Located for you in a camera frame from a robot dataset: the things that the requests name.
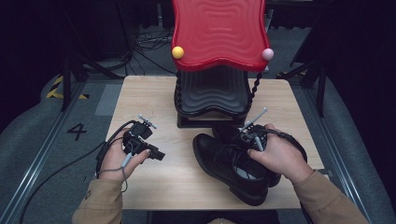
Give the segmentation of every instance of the wooden tabletop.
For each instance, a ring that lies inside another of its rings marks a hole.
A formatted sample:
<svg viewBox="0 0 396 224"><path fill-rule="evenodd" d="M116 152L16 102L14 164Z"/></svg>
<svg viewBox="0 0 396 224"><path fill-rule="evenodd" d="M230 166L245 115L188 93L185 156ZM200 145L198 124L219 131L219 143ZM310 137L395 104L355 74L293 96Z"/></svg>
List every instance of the wooden tabletop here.
<svg viewBox="0 0 396 224"><path fill-rule="evenodd" d="M207 175L192 151L192 139L198 133L211 134L207 128L179 129L173 97L175 77L125 78L120 98L107 133L111 136L122 124L142 114L158 126L147 142L165 153L162 161L148 159L128 179L123 193L124 209L142 210L219 210L300 208L292 184L284 176L269 189L265 202L249 206L240 201L228 186ZM286 80L262 79L247 120L264 107L268 111L255 123L274 123L276 128L293 135L305 148L308 163L322 169L323 163L305 124L303 115Z"/></svg>

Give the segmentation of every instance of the right hand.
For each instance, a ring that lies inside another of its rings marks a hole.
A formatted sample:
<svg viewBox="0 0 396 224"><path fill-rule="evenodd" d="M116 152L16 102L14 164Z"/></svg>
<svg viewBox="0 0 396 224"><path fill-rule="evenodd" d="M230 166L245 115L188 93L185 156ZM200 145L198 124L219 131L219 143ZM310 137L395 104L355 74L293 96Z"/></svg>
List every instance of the right hand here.
<svg viewBox="0 0 396 224"><path fill-rule="evenodd" d="M267 124L264 127L276 129L273 124ZM275 173L284 175L292 183L301 182L314 172L296 147L274 133L267 134L267 145L264 151L249 149L247 153L251 159Z"/></svg>

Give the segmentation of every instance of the sleeve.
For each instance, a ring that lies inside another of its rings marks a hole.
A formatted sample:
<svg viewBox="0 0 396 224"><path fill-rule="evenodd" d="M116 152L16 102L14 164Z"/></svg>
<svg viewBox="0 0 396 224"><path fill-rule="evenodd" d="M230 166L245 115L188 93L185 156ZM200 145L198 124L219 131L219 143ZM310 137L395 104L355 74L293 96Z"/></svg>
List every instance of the sleeve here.
<svg viewBox="0 0 396 224"><path fill-rule="evenodd" d="M114 223L122 218L122 181L96 179L72 217L74 224Z"/></svg>
<svg viewBox="0 0 396 224"><path fill-rule="evenodd" d="M294 184L294 190L315 224L368 223L359 208L318 171Z"/></svg>

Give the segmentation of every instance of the yellow ball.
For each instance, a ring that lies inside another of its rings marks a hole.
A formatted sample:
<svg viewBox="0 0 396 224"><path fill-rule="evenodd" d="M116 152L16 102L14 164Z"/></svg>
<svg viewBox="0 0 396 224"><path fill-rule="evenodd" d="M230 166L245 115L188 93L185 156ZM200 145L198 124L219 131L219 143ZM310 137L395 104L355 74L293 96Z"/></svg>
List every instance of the yellow ball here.
<svg viewBox="0 0 396 224"><path fill-rule="evenodd" d="M184 55L184 49L182 47L174 47L172 49L172 56L176 59L181 59Z"/></svg>

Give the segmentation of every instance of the gray floor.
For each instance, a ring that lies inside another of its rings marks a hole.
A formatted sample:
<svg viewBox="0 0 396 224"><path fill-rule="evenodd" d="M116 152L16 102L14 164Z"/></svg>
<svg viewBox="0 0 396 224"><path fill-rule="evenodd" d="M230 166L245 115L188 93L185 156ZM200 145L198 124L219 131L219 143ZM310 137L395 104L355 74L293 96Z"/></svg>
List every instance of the gray floor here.
<svg viewBox="0 0 396 224"><path fill-rule="evenodd" d="M292 69L290 61L308 32L309 29L281 28L268 31L276 56L264 78L275 78L279 72ZM124 68L114 72L121 76L143 75L143 71L146 76L174 75L169 44L144 53L171 72L139 54L134 55L126 73ZM101 62L104 66L113 63L117 60ZM105 140L121 81L91 74L87 83L73 84L76 99L60 113L62 100L45 97L53 80L42 91L42 102L16 118L0 136L0 223L17 223L29 193L53 172ZM331 181L371 223L396 223L388 195L335 87L327 81L325 117L320 118L314 106L316 88L302 90L299 80L300 77L293 77L290 84ZM89 99L78 99L82 93L89 94ZM78 124L87 132L76 141L76 135L67 131ZM94 172L95 155L93 152L51 178L30 201L24 223L70 223ZM281 223L306 223L298 209L278 212ZM125 211L124 221L146 223L147 215L147 211Z"/></svg>

